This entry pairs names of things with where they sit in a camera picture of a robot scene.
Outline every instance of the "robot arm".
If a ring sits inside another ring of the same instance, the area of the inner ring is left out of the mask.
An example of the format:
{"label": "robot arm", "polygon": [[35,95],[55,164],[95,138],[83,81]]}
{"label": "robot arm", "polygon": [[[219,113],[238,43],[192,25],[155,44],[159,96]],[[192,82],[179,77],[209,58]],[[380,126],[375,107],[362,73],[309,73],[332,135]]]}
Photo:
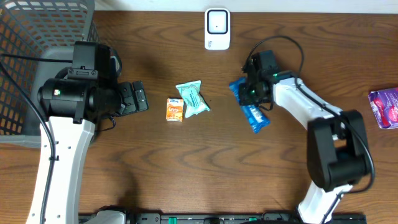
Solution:
{"label": "robot arm", "polygon": [[[270,50],[253,55],[243,71],[248,74],[248,81],[239,86],[241,105],[275,103],[307,129],[307,168],[312,183],[297,211],[305,223],[330,221],[343,193],[349,192],[371,171],[365,149],[341,122],[345,119],[362,139],[367,139],[362,116],[357,111],[342,111],[328,104],[291,71],[281,72]],[[346,140],[346,145],[337,149],[334,141],[339,139]]]}
{"label": "robot arm", "polygon": [[[142,82],[117,82],[121,62],[112,53],[117,55],[102,44],[76,42],[72,67],[62,70],[67,74],[47,80],[40,88],[38,101],[56,142],[56,160],[46,189],[50,143],[41,126],[40,164],[26,223],[40,223],[44,192],[48,190],[46,223],[77,224],[83,166],[96,124],[104,115],[124,116],[148,109]],[[125,224],[126,216],[104,211],[91,222]]]}

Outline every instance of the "wall outlet device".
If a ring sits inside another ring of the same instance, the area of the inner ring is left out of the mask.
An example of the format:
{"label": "wall outlet device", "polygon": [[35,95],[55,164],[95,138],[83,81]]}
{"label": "wall outlet device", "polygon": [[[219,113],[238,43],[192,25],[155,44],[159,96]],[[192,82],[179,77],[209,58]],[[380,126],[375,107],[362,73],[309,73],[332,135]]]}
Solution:
{"label": "wall outlet device", "polygon": [[205,48],[226,50],[231,42],[231,14],[227,9],[211,8],[205,12]]}

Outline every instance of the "gray mesh basket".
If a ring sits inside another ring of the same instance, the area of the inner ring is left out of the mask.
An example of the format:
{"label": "gray mesh basket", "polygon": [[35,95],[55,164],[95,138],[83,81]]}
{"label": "gray mesh basket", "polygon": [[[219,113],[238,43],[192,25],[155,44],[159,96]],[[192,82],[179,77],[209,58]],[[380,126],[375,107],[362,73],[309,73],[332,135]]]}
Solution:
{"label": "gray mesh basket", "polygon": [[[0,4],[0,53],[72,59],[78,40],[98,42],[94,0],[4,1]],[[67,63],[1,57],[1,62],[39,108],[37,90]],[[39,120],[0,75],[0,142],[40,147]]]}

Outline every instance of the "wooden table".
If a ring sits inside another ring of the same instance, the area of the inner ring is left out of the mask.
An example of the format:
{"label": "wooden table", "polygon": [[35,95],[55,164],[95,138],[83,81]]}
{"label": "wooden table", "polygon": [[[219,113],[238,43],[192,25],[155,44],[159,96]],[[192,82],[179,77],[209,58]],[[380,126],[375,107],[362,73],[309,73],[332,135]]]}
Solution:
{"label": "wooden table", "polygon": [[[341,212],[363,212],[368,223],[397,222],[398,130],[380,130],[367,95],[398,86],[398,16],[359,14],[232,13],[231,47],[203,46],[203,13],[95,12],[102,42],[123,61],[120,82],[142,80],[150,110],[117,118],[88,150],[80,212],[103,205],[165,213],[253,213],[291,210],[310,178],[306,130],[286,110],[266,113],[271,125],[253,134],[228,84],[252,46],[270,35],[303,46],[302,78],[315,93],[364,117],[377,178],[371,191],[348,195]],[[297,70],[293,44],[273,40],[279,64]],[[201,80],[211,108],[182,123],[166,122],[175,85]],[[34,192],[40,152],[2,145],[0,220],[24,223]]]}

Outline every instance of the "green led light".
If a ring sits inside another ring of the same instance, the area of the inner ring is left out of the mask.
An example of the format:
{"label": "green led light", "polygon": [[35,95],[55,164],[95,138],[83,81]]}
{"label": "green led light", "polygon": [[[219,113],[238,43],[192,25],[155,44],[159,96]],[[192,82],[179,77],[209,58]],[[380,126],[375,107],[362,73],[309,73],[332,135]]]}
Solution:
{"label": "green led light", "polygon": [[175,218],[175,217],[170,217],[170,218],[169,218],[169,224],[177,224],[177,218]]}

